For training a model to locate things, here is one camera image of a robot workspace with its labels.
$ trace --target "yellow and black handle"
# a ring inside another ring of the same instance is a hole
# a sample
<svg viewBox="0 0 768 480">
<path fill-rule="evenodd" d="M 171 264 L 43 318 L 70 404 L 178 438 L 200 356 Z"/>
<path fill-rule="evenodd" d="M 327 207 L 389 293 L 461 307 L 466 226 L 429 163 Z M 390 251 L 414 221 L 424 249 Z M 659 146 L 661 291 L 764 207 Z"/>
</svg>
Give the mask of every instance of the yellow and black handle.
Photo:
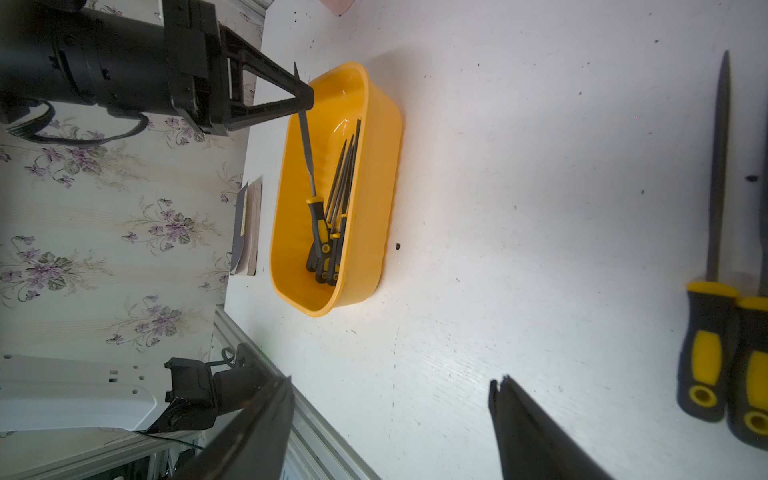
<svg viewBox="0 0 768 480">
<path fill-rule="evenodd" d="M 310 272 L 317 270 L 317 254 L 315 252 L 315 242 L 312 242 L 310 254 L 306 256 L 306 269 Z"/>
<path fill-rule="evenodd" d="M 739 293 L 718 282 L 687 288 L 690 319 L 677 369 L 677 403 L 688 415 L 719 422 L 725 416 Z"/>
<path fill-rule="evenodd" d="M 323 265 L 331 253 L 330 235 L 328 234 L 328 224 L 326 223 L 326 215 L 323 210 L 323 198 L 312 197 L 306 201 L 310 206 L 310 213 L 312 214 L 312 235 L 314 236 L 313 247 L 315 250 L 315 258 L 317 258 L 316 265 Z M 315 280 L 320 283 L 325 283 L 323 277 L 323 269 L 316 268 Z"/>
<path fill-rule="evenodd" d="M 739 342 L 730 378 L 728 427 L 742 442 L 768 450 L 768 298 L 737 302 Z"/>
<path fill-rule="evenodd" d="M 328 259 L 328 280 L 330 286 L 336 286 L 339 281 L 339 262 L 341 261 L 341 251 L 339 250 L 339 238 L 341 233 L 331 234 L 331 257 Z"/>
</svg>

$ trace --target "white tabletop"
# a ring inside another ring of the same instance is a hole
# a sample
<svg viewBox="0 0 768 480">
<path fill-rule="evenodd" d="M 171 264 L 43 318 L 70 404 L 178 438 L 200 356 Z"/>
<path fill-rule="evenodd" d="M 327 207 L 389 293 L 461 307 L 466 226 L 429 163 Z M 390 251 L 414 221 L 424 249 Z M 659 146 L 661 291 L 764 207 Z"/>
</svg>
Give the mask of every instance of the white tabletop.
<svg viewBox="0 0 768 480">
<path fill-rule="evenodd" d="M 383 478 L 499 478 L 505 373 L 617 480 L 765 478 L 768 455 L 685 415 L 675 385 L 726 49 L 721 280 L 755 294 L 767 25 L 763 0 L 276 2 L 265 54 L 304 79 L 359 61 L 403 113 L 384 273 L 319 319 L 273 291 L 282 118 L 250 133 L 259 268 L 227 312 Z"/>
</svg>

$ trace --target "black cable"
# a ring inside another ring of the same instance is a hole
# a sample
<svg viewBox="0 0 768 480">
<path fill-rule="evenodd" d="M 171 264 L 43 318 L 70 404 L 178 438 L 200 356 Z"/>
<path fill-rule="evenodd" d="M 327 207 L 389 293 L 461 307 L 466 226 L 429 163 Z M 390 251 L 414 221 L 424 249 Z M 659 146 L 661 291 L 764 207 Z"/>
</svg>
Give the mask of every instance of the black cable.
<svg viewBox="0 0 768 480">
<path fill-rule="evenodd" d="M 179 440 L 179 439 L 167 439 L 167 438 L 165 438 L 165 437 L 160 437 L 160 436 L 157 436 L 157 435 L 150 435 L 150 434 L 148 434 L 148 433 L 144 433 L 144 432 L 134 432 L 134 433 L 137 433 L 137 434 L 139 434 L 139 435 L 142 435 L 142 436 L 145 436 L 145 437 L 149 437 L 150 439 L 156 439 L 156 440 L 167 440 L 167 441 L 169 441 L 169 442 L 176 442 L 176 443 L 180 443 L 181 445 L 186 445 L 186 446 L 188 446 L 188 447 L 191 447 L 191 448 L 193 448 L 193 449 L 198 449 L 198 450 L 205 450 L 205 447 L 201 447 L 201 446 L 199 446 L 199 445 L 195 445 L 194 443 L 185 442 L 184 440 Z"/>
<path fill-rule="evenodd" d="M 42 137 L 37 133 L 43 128 L 46 128 L 48 124 L 51 123 L 51 120 L 53 120 L 54 115 L 56 115 L 56 110 L 53 108 L 53 105 L 51 105 L 50 102 L 43 101 L 42 103 L 48 106 L 48 110 L 46 110 L 44 114 L 32 118 L 31 120 L 27 120 L 24 123 L 9 127 L 6 131 L 14 137 L 23 138 L 36 144 L 59 144 L 68 145 L 70 147 L 96 147 L 97 145 L 105 144 L 109 141 L 119 140 L 121 138 L 131 137 L 135 134 L 141 133 L 147 127 L 147 125 L 149 125 L 149 118 L 147 118 L 147 115 L 139 114 L 138 125 L 133 127 L 127 133 L 114 135 L 113 137 L 100 139 L 93 138 L 89 140 L 83 140 L 79 138 Z"/>
<path fill-rule="evenodd" d="M 227 353 L 231 353 L 232 356 L 227 358 Z M 207 362 L 207 366 L 218 366 L 218 365 L 228 365 L 230 368 L 235 368 L 235 351 L 232 350 L 231 347 L 225 346 L 221 349 L 221 358 L 222 360 L 217 360 L 216 362 Z"/>
</svg>

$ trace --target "yellow plastic bin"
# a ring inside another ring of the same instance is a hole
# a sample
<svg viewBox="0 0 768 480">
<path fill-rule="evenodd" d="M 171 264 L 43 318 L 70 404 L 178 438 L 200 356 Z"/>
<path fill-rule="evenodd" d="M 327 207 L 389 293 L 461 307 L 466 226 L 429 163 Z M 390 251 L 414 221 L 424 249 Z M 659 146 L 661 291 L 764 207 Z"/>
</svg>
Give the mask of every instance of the yellow plastic bin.
<svg viewBox="0 0 768 480">
<path fill-rule="evenodd" d="M 359 63 L 334 68 L 310 85 L 315 89 L 315 106 L 307 112 L 315 183 L 326 204 L 344 140 L 355 133 L 357 119 L 362 121 L 339 280 L 335 287 L 317 283 L 315 274 L 306 269 L 313 242 L 310 209 L 306 204 L 311 193 L 297 115 L 288 123 L 270 272 L 275 291 L 285 301 L 309 316 L 323 316 L 335 306 L 362 302 L 379 284 L 395 190 L 402 116 Z"/>
</svg>

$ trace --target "wall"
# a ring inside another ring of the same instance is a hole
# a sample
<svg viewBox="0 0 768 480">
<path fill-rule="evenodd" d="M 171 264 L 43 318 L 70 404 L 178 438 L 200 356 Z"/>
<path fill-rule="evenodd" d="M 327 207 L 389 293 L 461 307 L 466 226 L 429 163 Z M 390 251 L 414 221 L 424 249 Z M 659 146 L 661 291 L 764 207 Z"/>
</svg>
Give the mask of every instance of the wall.
<svg viewBox="0 0 768 480">
<path fill-rule="evenodd" d="M 260 46 L 262 18 L 236 2 L 214 3 L 222 24 Z M 155 0 L 88 7 L 161 23 Z M 55 107 L 48 135 L 110 136 L 133 124 L 102 108 Z M 207 358 L 214 305 L 227 288 L 248 130 L 211 137 L 179 118 L 150 119 L 136 137 L 88 149 L 0 134 L 3 353 L 131 364 Z M 0 433 L 0 475 L 116 435 L 125 434 Z"/>
</svg>

